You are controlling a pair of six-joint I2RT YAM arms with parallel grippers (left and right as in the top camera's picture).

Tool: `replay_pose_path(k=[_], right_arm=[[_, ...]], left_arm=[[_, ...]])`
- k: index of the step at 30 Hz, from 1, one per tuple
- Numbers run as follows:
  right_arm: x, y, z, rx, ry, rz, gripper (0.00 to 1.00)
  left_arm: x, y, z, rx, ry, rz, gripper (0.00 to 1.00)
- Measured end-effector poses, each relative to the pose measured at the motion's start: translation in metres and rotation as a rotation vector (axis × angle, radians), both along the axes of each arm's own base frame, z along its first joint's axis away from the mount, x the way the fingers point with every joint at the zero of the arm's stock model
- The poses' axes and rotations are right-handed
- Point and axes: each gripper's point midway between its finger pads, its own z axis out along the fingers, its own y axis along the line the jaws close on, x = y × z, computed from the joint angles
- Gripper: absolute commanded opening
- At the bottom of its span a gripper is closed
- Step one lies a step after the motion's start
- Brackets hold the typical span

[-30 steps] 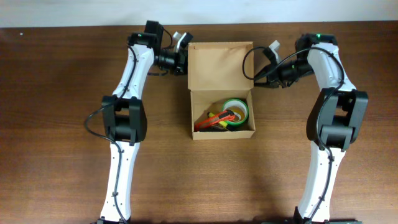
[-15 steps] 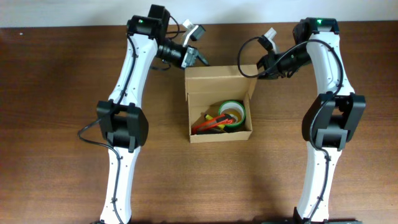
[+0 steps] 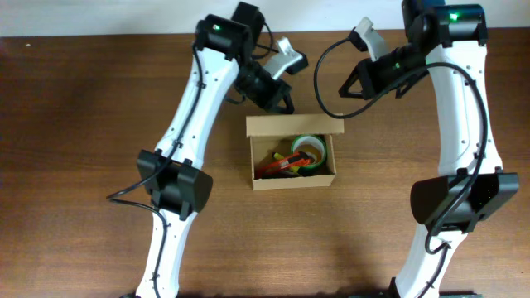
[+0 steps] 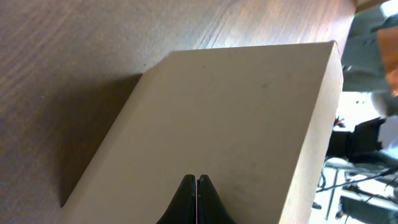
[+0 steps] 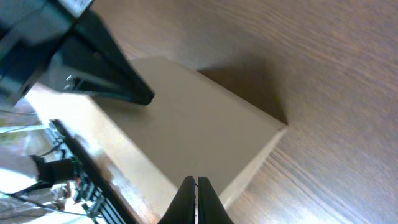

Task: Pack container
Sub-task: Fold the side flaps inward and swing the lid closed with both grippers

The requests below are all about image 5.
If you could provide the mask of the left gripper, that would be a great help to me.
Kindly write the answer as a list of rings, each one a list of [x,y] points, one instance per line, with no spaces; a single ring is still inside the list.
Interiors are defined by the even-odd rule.
[[[99,15],[88,11],[92,3],[1,0],[2,103],[25,97],[55,52],[57,68],[66,76],[63,91],[138,105],[152,102],[153,90],[126,60]]]

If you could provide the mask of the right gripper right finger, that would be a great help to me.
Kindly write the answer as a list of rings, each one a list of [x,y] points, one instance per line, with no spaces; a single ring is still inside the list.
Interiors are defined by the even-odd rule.
[[[198,223],[234,224],[207,177],[198,178]]]

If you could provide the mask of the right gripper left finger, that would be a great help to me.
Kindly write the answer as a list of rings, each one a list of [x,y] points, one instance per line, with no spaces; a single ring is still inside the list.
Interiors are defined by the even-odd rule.
[[[195,179],[184,178],[168,209],[158,224],[195,224]]]

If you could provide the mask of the brown cardboard box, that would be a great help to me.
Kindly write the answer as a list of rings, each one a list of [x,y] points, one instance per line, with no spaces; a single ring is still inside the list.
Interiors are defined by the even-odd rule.
[[[139,223],[157,223],[188,176],[209,178],[222,205],[230,206],[285,124],[164,57],[132,66],[155,91],[147,106],[41,84],[27,100],[40,118],[59,120],[77,138]]]

